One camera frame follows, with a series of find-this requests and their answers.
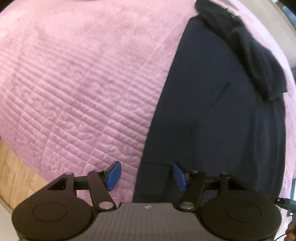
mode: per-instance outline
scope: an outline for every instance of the blue rubber pad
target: blue rubber pad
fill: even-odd
[[[187,189],[187,182],[185,180],[185,174],[177,167],[177,165],[173,164],[173,177],[181,191],[186,191]]]
[[[116,186],[121,176],[121,163],[118,162],[109,172],[108,180],[106,181],[106,188],[108,191],[112,191]]]

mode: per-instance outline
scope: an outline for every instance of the round black disc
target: round black disc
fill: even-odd
[[[202,208],[204,225],[228,240],[255,241],[275,234],[281,225],[277,207],[262,197],[219,196]]]
[[[64,193],[43,194],[16,207],[12,223],[29,240],[67,240],[83,232],[92,220],[91,207]]]

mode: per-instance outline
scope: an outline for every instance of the wooden floor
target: wooden floor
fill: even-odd
[[[0,197],[12,209],[46,184],[0,140]]]

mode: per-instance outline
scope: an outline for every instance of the metal bolt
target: metal bolt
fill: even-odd
[[[108,209],[113,208],[113,207],[114,207],[114,204],[111,203],[111,202],[101,202],[101,203],[99,204],[99,207],[100,207],[101,209],[108,210]]]
[[[190,210],[194,208],[194,204],[192,202],[182,202],[180,204],[180,208],[184,210]]]

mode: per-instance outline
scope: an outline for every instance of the bed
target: bed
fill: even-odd
[[[239,15],[281,64],[288,92],[282,197],[296,176],[296,94],[287,59],[239,1]],[[130,202],[146,136],[195,0],[15,0],[0,14],[0,136],[51,181],[122,163],[111,192]]]

